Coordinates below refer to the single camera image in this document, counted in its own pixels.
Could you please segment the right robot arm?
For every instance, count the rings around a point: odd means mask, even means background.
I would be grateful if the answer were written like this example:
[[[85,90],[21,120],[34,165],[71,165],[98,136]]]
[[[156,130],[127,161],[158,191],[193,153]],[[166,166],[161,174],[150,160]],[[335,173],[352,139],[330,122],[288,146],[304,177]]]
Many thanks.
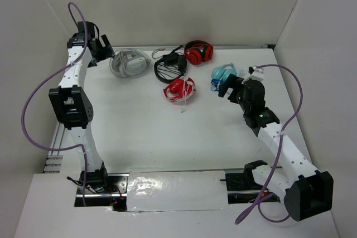
[[[246,187],[262,189],[278,197],[295,221],[331,210],[334,180],[315,167],[285,133],[282,124],[265,102],[265,88],[258,80],[233,74],[219,86],[218,96],[231,89],[228,99],[240,105],[246,125],[275,156],[274,164],[255,161],[244,167]]]

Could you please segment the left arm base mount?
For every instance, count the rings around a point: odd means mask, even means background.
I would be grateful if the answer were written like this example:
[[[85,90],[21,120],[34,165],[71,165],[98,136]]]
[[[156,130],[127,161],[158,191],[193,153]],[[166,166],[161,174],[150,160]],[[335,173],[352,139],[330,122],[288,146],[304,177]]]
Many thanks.
[[[113,211],[127,210],[128,173],[108,174],[106,186],[86,186],[82,181],[67,176],[67,180],[77,186],[75,207],[109,207]]]

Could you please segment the white grey headphones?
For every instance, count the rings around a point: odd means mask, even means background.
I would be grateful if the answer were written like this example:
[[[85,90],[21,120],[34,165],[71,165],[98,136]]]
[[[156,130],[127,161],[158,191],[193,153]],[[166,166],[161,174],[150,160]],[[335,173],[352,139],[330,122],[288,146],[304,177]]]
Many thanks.
[[[120,78],[136,76],[144,72],[151,64],[150,57],[141,50],[127,48],[116,50],[115,58],[111,58],[109,68]]]

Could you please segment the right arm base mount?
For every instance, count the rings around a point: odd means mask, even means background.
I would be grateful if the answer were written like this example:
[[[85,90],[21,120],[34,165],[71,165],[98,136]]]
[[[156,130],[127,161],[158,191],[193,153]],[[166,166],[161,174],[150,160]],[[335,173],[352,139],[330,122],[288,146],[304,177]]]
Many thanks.
[[[220,179],[226,185],[228,204],[254,202],[262,186],[254,182],[252,170],[264,165],[267,165],[265,161],[254,161],[246,164],[242,171],[226,173],[225,178]]]

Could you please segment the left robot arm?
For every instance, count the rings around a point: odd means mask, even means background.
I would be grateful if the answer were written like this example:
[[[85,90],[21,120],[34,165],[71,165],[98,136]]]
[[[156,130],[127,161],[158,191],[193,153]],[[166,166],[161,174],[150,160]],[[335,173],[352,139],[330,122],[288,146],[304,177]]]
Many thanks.
[[[94,109],[84,91],[84,81],[87,69],[113,57],[114,51],[107,36],[100,35],[98,26],[88,21],[78,22],[78,33],[69,39],[67,49],[69,67],[59,85],[49,90],[49,98],[59,123],[76,145],[82,145],[79,152],[86,160],[81,163],[77,184],[103,193],[108,190],[110,179],[91,131]]]

